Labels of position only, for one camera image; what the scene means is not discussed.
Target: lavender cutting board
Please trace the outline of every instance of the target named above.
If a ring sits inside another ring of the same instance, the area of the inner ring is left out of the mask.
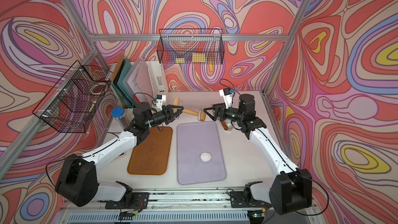
[[[211,154],[203,162],[202,152]],[[222,181],[226,177],[217,125],[213,121],[177,126],[177,181],[181,185]]]

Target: yellow sponge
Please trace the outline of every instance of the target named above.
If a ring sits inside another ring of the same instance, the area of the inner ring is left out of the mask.
[[[192,62],[206,62],[206,54],[192,53]]]

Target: aluminum frame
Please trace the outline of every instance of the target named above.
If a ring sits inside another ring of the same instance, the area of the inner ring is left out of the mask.
[[[92,42],[98,41],[159,41],[159,34],[89,34]],[[287,34],[223,34],[223,41],[282,41]]]
[[[98,51],[96,42],[97,41],[159,41],[160,35],[158,34],[92,34],[88,31],[88,28],[83,22],[81,15],[78,13],[77,8],[72,0],[61,0],[71,16],[72,20],[75,22],[78,30],[80,31],[83,39],[86,41],[87,45],[91,48],[91,50],[87,53],[85,58],[82,60],[82,64],[87,65],[90,64],[92,59],[97,56],[96,60],[100,64],[100,66],[107,68],[107,63],[105,59],[102,57],[101,53]],[[284,44],[281,47],[280,53],[276,58],[276,62],[270,72],[270,76],[266,82],[266,85],[262,92],[266,92],[270,86],[270,82],[274,80],[277,73],[279,72],[281,63],[285,59],[288,49],[292,44],[295,34],[301,24],[306,10],[311,3],[311,0],[302,0],[300,6],[298,7],[297,13],[293,19],[291,27],[289,29],[288,34],[226,34],[223,35],[224,41],[282,41]],[[68,79],[66,79],[60,86],[62,88]],[[269,101],[265,95],[263,95],[263,101],[266,105],[266,109],[269,113],[271,113],[271,107]],[[271,114],[270,116],[272,125],[277,134],[277,139],[281,148],[283,147],[283,136],[279,130],[279,126],[277,125],[275,116]],[[6,148],[3,155],[0,157],[0,179],[7,173],[8,169],[12,166],[15,160],[19,157],[28,143],[32,140],[32,138],[36,135],[39,129],[42,127],[43,121],[33,117],[32,121],[29,123],[27,128],[22,131],[18,137],[12,142],[12,144]]]
[[[65,9],[68,12],[68,15],[72,18],[75,25],[77,26],[84,41],[87,43],[87,45],[91,49],[94,49],[97,52],[96,61],[98,62],[98,64],[104,69],[109,69],[105,59],[102,57],[101,53],[98,51],[97,46],[95,45],[95,43],[93,43],[91,41],[88,28],[84,24],[83,18],[77,11],[76,5],[74,4],[73,0],[61,0],[61,2],[64,4]]]
[[[282,45],[281,50],[279,51],[279,55],[276,58],[275,64],[272,66],[271,72],[269,73],[268,79],[262,89],[262,92],[267,92],[271,87],[271,82],[274,81],[275,77],[279,73],[279,69],[281,68],[282,62],[285,60],[285,57],[288,55],[288,51],[290,46],[292,45],[296,32],[299,30],[300,24],[305,17],[305,13],[307,12],[308,7],[310,6],[312,0],[302,0],[300,6],[298,7],[298,11],[293,19],[292,25],[288,32],[287,41]]]
[[[95,54],[96,52],[94,50],[90,50],[83,58],[81,64],[89,65],[92,62]],[[72,75],[76,71],[77,70],[73,70],[71,72],[71,74],[58,87],[57,92],[54,93],[47,100],[47,102],[43,105],[41,109],[46,109],[51,104],[51,102],[57,97],[61,89],[68,83],[68,81],[70,81]],[[33,115],[32,120],[29,122],[28,126],[22,132],[20,132],[17,138],[5,149],[3,155],[0,157],[0,180],[4,177],[4,175],[14,164],[17,158],[21,155],[23,150],[27,147],[32,138],[37,134],[43,124],[44,121]]]

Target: wooden cutting board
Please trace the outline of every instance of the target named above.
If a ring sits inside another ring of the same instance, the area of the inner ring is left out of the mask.
[[[132,175],[163,175],[167,169],[173,129],[171,127],[149,129],[150,134],[131,153],[127,172]]]

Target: hanging wire basket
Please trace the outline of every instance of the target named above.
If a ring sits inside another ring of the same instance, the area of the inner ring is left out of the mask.
[[[38,106],[48,97],[40,101],[33,114],[41,118],[58,132],[85,133],[99,108],[105,93],[111,85],[109,70],[98,66],[81,65],[66,85],[57,89],[57,96],[46,109],[38,110]]]
[[[224,62],[224,43],[221,28],[160,29],[157,53],[160,63]]]

